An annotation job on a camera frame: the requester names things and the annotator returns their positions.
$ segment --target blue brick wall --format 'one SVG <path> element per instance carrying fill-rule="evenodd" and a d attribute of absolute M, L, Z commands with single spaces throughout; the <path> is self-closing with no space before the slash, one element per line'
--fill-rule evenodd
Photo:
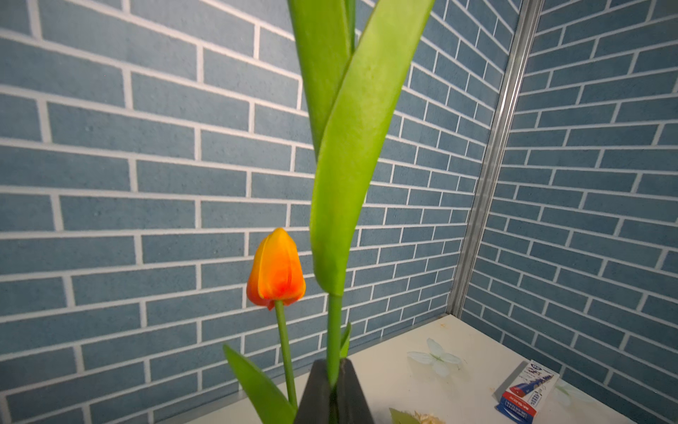
<path fill-rule="evenodd" d="M 546 0 L 462 319 L 678 419 L 678 8 Z"/>
<path fill-rule="evenodd" d="M 352 345 L 443 313 L 517 17 L 436 1 L 353 241 Z M 238 390 L 223 343 L 280 375 L 244 295 L 275 227 L 308 285 L 295 365 L 324 355 L 284 0 L 7 0 L 0 51 L 0 422 L 161 421 Z"/>

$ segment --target tulip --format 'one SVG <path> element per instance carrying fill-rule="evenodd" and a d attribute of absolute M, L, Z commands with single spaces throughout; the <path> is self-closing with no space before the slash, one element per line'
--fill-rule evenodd
<path fill-rule="evenodd" d="M 247 281 L 247 298 L 255 305 L 275 308 L 283 356 L 287 397 L 296 411 L 296 388 L 292 370 L 290 340 L 287 336 L 284 306 L 298 301 L 306 292 L 304 273 L 294 240 L 282 228 L 275 229 L 259 244 Z"/>
<path fill-rule="evenodd" d="M 276 301 L 285 306 L 298 301 L 306 292 L 306 282 L 294 240 L 278 228 L 259 244 L 254 266 L 247 281 L 247 298 L 268 310 Z"/>

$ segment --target butterfly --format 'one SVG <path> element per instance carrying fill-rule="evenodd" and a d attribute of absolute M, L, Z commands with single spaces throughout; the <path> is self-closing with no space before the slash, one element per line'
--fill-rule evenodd
<path fill-rule="evenodd" d="M 407 357 L 412 358 L 420 364 L 432 365 L 433 370 L 440 377 L 447 377 L 450 375 L 450 369 L 447 367 L 447 365 L 445 365 L 446 362 L 448 364 L 457 365 L 457 367 L 461 365 L 462 360 L 451 353 L 445 352 L 443 347 L 440 346 L 437 341 L 433 339 L 427 339 L 426 344 L 428 345 L 428 350 L 431 351 L 430 353 L 408 352 Z"/>

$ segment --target white butterfly decoration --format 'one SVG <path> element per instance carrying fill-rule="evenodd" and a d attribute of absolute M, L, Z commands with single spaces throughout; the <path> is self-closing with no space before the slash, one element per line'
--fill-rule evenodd
<path fill-rule="evenodd" d="M 433 339 L 427 339 L 426 344 L 428 345 L 428 350 L 431 351 L 430 353 L 408 352 L 407 357 L 412 358 L 420 364 L 433 365 L 433 370 L 440 377 L 447 377 L 450 375 L 450 369 L 447 367 L 447 365 L 445 365 L 446 362 L 448 364 L 457 365 L 457 367 L 461 365 L 462 360 L 451 353 L 445 352 L 443 347 L 440 346 L 437 341 Z"/>
<path fill-rule="evenodd" d="M 562 403 L 564 406 L 570 406 L 570 404 L 572 403 L 572 398 L 577 398 L 584 402 L 595 401 L 591 396 L 587 395 L 583 391 L 577 389 L 576 387 L 562 379 L 559 379 L 555 383 L 555 389 L 556 390 L 553 392 L 555 398 L 558 400 L 558 402 Z"/>

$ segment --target orange tulip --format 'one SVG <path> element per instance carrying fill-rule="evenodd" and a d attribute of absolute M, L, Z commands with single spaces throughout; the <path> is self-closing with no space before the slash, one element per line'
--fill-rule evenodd
<path fill-rule="evenodd" d="M 247 281 L 247 298 L 255 305 L 273 309 L 274 301 L 291 305 L 304 296 L 306 282 L 296 244 L 282 228 L 269 234 L 256 250 Z"/>

